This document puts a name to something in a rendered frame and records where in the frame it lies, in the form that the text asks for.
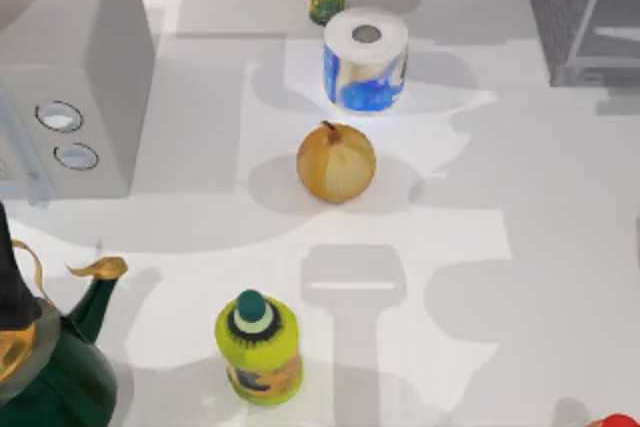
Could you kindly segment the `yellow onion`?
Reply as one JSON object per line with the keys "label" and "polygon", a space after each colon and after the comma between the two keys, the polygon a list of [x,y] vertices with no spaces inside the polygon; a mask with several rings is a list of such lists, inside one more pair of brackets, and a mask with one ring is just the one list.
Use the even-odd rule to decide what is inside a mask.
{"label": "yellow onion", "polygon": [[369,138],[347,124],[322,121],[300,144],[296,172],[316,198],[341,204],[361,195],[376,173]]}

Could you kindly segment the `white and blue paper roll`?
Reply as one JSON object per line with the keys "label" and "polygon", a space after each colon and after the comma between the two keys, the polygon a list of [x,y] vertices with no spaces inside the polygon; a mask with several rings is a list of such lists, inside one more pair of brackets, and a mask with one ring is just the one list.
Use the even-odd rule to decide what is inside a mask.
{"label": "white and blue paper roll", "polygon": [[323,85],[333,104],[359,113],[390,108],[404,89],[409,32],[398,16],[350,8],[324,29]]}

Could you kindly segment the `squat yellow green bottle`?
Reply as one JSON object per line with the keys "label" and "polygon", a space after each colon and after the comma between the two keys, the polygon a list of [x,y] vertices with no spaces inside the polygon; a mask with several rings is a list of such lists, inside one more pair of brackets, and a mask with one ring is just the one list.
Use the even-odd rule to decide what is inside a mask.
{"label": "squat yellow green bottle", "polygon": [[284,303],[246,289],[218,314],[214,335],[239,397],[272,406],[297,394],[303,380],[300,332]]}

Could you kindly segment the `small microwave knob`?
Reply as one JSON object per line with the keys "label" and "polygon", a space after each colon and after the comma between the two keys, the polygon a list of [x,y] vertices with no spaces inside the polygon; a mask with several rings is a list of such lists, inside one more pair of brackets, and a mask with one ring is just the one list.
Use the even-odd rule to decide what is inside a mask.
{"label": "small microwave knob", "polygon": [[83,143],[55,147],[53,155],[59,164],[76,171],[91,170],[99,163],[97,152]]}

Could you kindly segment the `pale microwave oven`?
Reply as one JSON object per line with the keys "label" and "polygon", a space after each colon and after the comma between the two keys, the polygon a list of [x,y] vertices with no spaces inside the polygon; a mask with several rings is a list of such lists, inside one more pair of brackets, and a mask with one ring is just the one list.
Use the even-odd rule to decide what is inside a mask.
{"label": "pale microwave oven", "polygon": [[[143,0],[0,0],[0,199],[120,198],[136,167],[155,62]],[[71,133],[34,115],[60,100],[83,115]],[[99,155],[68,169],[53,149]]]}

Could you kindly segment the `large microwave knob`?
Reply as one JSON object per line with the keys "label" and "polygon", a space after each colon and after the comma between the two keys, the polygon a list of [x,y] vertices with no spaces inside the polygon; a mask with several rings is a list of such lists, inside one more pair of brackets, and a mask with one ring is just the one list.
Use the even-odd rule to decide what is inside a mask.
{"label": "large microwave knob", "polygon": [[74,132],[84,123],[83,115],[76,107],[60,100],[37,105],[34,115],[42,126],[59,133]]}

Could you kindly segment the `dark green gold teapot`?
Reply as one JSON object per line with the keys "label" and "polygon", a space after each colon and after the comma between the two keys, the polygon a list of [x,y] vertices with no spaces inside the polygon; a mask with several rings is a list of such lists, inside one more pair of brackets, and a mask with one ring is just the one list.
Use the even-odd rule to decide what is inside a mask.
{"label": "dark green gold teapot", "polygon": [[72,275],[92,281],[64,314],[44,290],[42,263],[32,258],[40,294],[35,296],[18,277],[31,311],[18,329],[0,320],[0,427],[109,427],[118,383],[96,341],[128,265],[109,256],[70,268]]}

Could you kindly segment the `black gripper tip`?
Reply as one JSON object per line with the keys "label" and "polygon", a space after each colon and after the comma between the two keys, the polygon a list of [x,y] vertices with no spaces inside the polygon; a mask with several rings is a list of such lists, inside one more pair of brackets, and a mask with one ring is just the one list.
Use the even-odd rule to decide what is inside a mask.
{"label": "black gripper tip", "polygon": [[26,330],[41,314],[16,262],[7,214],[0,201],[0,331]]}

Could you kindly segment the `red object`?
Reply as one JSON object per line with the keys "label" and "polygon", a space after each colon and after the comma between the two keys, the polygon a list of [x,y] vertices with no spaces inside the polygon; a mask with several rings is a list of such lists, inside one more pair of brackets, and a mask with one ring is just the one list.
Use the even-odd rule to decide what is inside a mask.
{"label": "red object", "polygon": [[586,427],[640,427],[640,422],[624,413],[613,413],[594,420]]}

